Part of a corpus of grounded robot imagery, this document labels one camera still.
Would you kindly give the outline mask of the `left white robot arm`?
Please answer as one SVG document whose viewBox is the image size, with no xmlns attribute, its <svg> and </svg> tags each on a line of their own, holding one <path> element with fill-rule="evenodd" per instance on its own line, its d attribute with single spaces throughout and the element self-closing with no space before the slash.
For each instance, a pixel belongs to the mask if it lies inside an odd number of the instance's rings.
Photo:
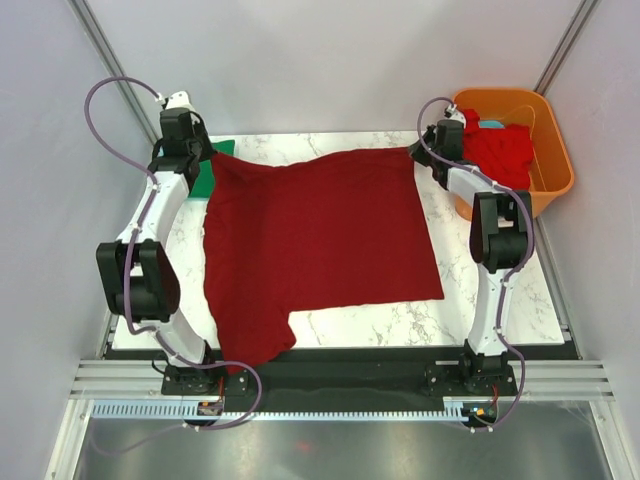
<svg viewBox="0 0 640 480">
<path fill-rule="evenodd" d="M 208 343 L 180 309 L 181 288 L 165 250 L 177 213 L 214 154 L 208 132 L 190 104 L 160 112 L 162 137 L 143 169 L 146 188 L 139 205 L 116 240 L 98 245 L 96 260 L 107 305 L 125 319 L 130 335 L 148 337 L 171 364 L 187 367 L 185 382 L 208 393 L 219 369 L 205 360 Z"/>
</svg>

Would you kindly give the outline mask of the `dark red t shirt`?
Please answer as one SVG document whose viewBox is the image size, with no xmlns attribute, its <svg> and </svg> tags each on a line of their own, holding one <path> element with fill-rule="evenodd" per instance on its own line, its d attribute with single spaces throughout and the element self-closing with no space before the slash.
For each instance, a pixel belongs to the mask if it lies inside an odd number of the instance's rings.
<svg viewBox="0 0 640 480">
<path fill-rule="evenodd" d="M 230 372 L 290 350 L 294 311 L 443 298 L 406 148 L 212 168 L 204 295 Z"/>
</svg>

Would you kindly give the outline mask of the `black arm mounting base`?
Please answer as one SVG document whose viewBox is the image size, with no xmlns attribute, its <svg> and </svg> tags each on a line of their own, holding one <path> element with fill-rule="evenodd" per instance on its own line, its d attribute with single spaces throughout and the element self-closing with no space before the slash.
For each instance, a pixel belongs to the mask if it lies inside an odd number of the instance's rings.
<svg viewBox="0 0 640 480">
<path fill-rule="evenodd" d="M 163 397 L 237 399 L 269 405 L 430 406 L 445 397 L 493 401 L 516 395 L 529 361 L 576 361 L 573 343 L 518 346 L 497 360 L 475 361 L 462 347 L 303 349 L 261 366 L 174 367 L 160 351 L 109 353 L 105 360 L 148 361 Z"/>
</svg>

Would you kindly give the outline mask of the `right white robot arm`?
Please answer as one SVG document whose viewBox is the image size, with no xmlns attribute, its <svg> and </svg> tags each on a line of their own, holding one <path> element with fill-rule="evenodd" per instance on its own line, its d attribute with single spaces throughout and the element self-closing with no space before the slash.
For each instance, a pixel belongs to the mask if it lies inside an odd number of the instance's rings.
<svg viewBox="0 0 640 480">
<path fill-rule="evenodd" d="M 478 268 L 478 292 L 466 343 L 475 356 L 498 357 L 508 350 L 506 325 L 516 280 L 533 254 L 531 197 L 464 160 L 463 136 L 460 121 L 440 120 L 419 134 L 409 152 L 432 169 L 441 188 L 472 207 L 469 251 Z"/>
</svg>

